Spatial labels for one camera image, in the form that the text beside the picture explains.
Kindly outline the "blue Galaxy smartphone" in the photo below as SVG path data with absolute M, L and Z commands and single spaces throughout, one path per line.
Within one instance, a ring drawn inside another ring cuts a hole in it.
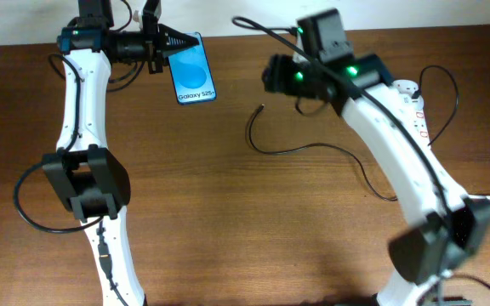
M 202 36 L 191 32 L 199 44 L 168 58 L 174 91 L 180 105 L 193 105 L 217 98 L 214 80 L 208 64 Z

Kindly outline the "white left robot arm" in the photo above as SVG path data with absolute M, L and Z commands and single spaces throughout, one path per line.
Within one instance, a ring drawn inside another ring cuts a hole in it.
M 57 38 L 66 73 L 64 122 L 43 171 L 66 211 L 80 222 L 94 255 L 104 305 L 147 303 L 134 269 L 127 235 L 131 186 L 124 166 L 109 151 L 105 98 L 116 63 L 146 64 L 161 73 L 171 55 L 198 40 L 160 23 L 161 4 L 147 0 L 138 31 L 114 30 L 108 1 L 81 1 L 79 15 Z

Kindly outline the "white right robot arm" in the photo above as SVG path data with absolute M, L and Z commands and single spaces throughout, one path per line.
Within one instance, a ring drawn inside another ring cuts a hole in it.
M 410 121 L 411 109 L 375 54 L 357 58 L 336 8 L 298 20 L 302 61 L 276 54 L 265 90 L 329 103 L 362 139 L 396 193 L 409 229 L 388 245 L 395 268 L 377 305 L 417 305 L 475 255 L 490 227 L 490 201 L 468 195 Z

